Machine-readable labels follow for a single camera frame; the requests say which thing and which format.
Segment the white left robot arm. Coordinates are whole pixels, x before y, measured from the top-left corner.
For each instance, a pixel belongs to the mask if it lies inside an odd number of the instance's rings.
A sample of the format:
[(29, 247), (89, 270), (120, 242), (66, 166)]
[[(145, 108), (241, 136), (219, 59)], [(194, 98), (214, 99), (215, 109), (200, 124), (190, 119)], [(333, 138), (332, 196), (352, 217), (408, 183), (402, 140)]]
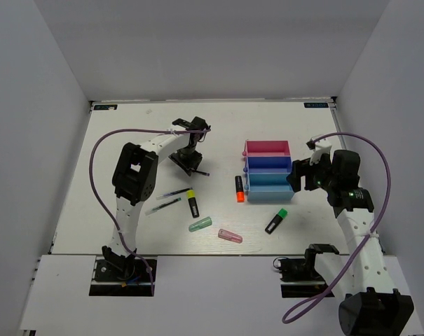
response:
[(144, 202), (156, 187), (158, 165), (168, 158), (192, 175), (203, 158), (196, 145), (209, 131), (210, 126), (198, 116), (190, 122), (178, 118), (171, 129), (153, 139), (123, 146), (112, 176), (115, 228), (109, 244), (102, 247), (104, 259), (119, 279), (128, 280), (135, 273), (138, 221)]

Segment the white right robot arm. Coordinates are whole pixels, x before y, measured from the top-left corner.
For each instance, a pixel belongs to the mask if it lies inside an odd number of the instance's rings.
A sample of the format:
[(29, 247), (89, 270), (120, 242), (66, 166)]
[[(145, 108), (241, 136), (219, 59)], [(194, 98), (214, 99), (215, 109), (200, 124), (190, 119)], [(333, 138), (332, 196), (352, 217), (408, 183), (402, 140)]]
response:
[(414, 311), (388, 273), (374, 225), (369, 191), (359, 186), (360, 156), (350, 150), (295, 160), (287, 181), (295, 192), (318, 188), (343, 231), (349, 259), (343, 263), (331, 246), (318, 246), (306, 258), (304, 272), (323, 278), (339, 300), (338, 320), (344, 335), (400, 335)]

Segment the purple ink refill pen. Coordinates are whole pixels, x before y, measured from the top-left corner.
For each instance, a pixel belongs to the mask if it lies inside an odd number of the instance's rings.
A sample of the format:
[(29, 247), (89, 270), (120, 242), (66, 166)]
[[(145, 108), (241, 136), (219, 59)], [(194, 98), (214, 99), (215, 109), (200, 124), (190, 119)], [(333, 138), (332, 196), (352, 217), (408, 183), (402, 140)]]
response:
[(194, 174), (200, 174), (200, 175), (203, 175), (203, 176), (210, 176), (210, 173), (204, 172), (204, 171), (193, 170), (191, 172), (194, 173)]

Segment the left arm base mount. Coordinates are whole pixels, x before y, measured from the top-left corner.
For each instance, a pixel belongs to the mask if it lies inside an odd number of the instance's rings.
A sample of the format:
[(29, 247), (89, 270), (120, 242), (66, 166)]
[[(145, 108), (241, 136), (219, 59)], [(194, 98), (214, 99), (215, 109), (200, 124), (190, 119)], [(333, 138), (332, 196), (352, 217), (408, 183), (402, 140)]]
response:
[(97, 259), (90, 282), (90, 297), (153, 297), (146, 265), (134, 259), (130, 269), (120, 272), (105, 259)]

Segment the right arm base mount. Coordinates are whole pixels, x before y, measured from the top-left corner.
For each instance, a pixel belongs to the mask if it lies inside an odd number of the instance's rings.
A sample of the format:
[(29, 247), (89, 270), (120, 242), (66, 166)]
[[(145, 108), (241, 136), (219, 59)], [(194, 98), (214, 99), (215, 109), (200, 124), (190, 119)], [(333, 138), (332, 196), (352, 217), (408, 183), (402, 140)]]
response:
[(339, 251), (331, 244), (311, 244), (303, 257), (278, 257), (273, 261), (274, 269), (280, 273), (282, 298), (311, 298), (327, 288), (315, 270), (316, 255), (323, 253), (338, 255)]

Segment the yellow cap black highlighter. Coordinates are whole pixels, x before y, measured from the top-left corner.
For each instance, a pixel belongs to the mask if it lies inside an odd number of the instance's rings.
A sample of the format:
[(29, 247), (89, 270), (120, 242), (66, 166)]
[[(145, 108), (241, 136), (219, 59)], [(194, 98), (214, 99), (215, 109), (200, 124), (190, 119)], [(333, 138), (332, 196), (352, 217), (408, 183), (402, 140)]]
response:
[(189, 189), (186, 191), (187, 201), (189, 203), (189, 208), (191, 210), (191, 215), (193, 218), (199, 217), (198, 204), (196, 201), (196, 194), (193, 189)]

